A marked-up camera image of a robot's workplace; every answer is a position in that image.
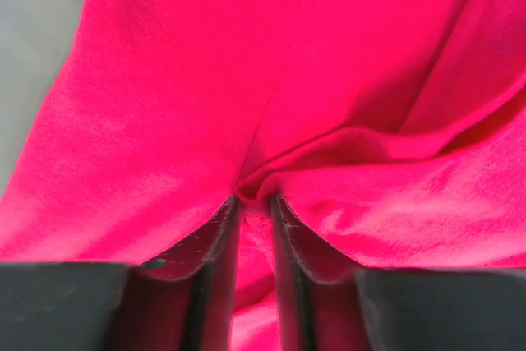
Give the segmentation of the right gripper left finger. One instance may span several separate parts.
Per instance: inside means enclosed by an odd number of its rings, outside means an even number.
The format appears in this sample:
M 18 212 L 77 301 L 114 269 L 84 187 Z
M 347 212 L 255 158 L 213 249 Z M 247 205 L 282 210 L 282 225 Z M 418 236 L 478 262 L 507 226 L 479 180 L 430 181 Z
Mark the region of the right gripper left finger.
M 226 350 L 240 203 L 138 266 L 4 263 L 4 350 Z

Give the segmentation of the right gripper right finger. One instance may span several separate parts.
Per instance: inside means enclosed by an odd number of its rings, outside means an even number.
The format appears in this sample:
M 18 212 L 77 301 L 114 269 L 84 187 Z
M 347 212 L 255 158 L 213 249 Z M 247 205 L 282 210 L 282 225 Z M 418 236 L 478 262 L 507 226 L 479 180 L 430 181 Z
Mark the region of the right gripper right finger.
M 522 350 L 525 272 L 368 268 L 270 201 L 285 350 Z

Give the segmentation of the crimson t shirt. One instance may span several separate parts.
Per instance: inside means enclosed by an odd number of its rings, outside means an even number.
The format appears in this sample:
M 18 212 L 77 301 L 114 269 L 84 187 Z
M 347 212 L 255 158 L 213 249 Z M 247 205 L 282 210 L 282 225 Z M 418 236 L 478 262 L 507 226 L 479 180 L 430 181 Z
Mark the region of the crimson t shirt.
M 277 350 L 277 193 L 363 266 L 523 266 L 525 0 L 85 0 L 1 258 L 141 263 L 236 196 L 231 347 Z

